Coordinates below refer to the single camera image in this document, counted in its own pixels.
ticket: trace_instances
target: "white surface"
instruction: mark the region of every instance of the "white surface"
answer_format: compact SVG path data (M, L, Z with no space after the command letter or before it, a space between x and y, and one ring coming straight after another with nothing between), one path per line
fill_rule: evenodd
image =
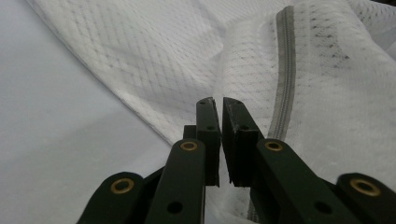
M23 0L0 1L0 127L0 223L76 223L103 180L170 148Z

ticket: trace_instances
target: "white cloth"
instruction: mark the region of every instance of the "white cloth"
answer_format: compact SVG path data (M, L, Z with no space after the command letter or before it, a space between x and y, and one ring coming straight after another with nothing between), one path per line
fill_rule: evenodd
M285 141L316 172L371 175L396 189L396 9L366 0L28 0L105 85L170 144L195 102L241 100L268 133L276 99L276 13L294 7L296 81ZM242 223L248 189L206 202Z

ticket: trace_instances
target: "black metal bracket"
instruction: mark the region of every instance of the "black metal bracket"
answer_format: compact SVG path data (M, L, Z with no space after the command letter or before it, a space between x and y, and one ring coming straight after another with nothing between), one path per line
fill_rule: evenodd
M159 171L119 173L92 195L78 224L204 223L205 186L219 185L219 148L230 182L250 187L260 223L396 223L396 193L361 174L336 185L317 177L286 143L265 139L245 105L224 98L222 135L213 98L197 103Z

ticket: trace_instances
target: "bolt hole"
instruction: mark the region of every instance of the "bolt hole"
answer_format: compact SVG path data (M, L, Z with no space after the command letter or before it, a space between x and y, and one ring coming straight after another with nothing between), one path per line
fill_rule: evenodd
M277 142L267 142L265 143L265 146L273 151L280 151L283 149L283 147Z
M366 183L358 183L358 187L367 191L373 191L373 187L371 187L370 185L366 184Z
M327 205L326 203L323 202L316 202L315 203L315 208L323 214L329 215L332 213L332 208Z
M122 178L113 182L110 190L115 194L123 194L134 187L134 181L130 178Z
M116 190L123 190L123 189L127 189L128 187L129 187L129 182L127 181L121 181L115 186Z
M375 184L365 179L353 178L350 180L350 185L367 196L377 197L381 194L381 190Z
M198 145L194 142L183 142L180 147L186 151L193 151L198 148Z
M241 125L241 130L247 131L249 127L247 125Z
M179 202L172 202L168 204L168 212L171 214L178 214L183 210L183 204Z

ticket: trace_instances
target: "garment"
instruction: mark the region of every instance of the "garment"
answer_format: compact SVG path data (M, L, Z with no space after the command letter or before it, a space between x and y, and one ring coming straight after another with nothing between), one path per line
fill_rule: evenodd
M359 172L396 189L396 7L367 0L28 0L43 21L170 144L214 96L247 106L320 177ZM248 189L206 204L250 223Z

